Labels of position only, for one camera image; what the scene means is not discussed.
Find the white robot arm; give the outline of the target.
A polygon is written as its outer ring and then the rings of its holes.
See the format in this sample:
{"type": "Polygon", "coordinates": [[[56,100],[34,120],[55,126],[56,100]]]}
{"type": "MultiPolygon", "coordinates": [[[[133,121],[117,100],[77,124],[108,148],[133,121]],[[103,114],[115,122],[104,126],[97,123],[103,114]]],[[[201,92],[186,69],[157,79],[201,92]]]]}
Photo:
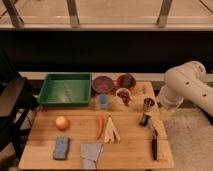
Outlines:
{"type": "Polygon", "coordinates": [[[203,81],[205,76],[206,69],[199,61],[170,68],[164,74],[165,85],[158,94],[159,102],[166,109],[175,109],[187,99],[213,117],[213,87],[203,81]]]}

